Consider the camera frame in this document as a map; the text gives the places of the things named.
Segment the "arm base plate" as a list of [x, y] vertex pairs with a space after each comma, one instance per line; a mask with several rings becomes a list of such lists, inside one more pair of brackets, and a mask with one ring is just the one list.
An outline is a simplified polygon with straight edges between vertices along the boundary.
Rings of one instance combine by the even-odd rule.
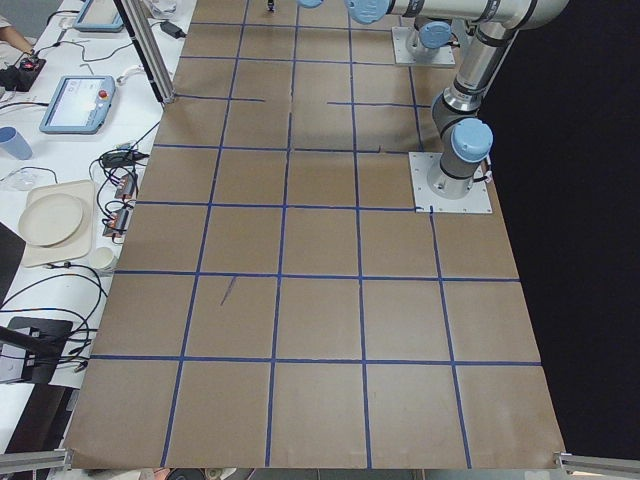
[[440, 157], [437, 152], [409, 153], [415, 209], [426, 213], [491, 214], [480, 164], [470, 178], [458, 180], [444, 173]]
[[453, 68], [455, 58], [448, 45], [426, 48], [413, 27], [393, 27], [391, 33], [395, 63], [401, 66]]

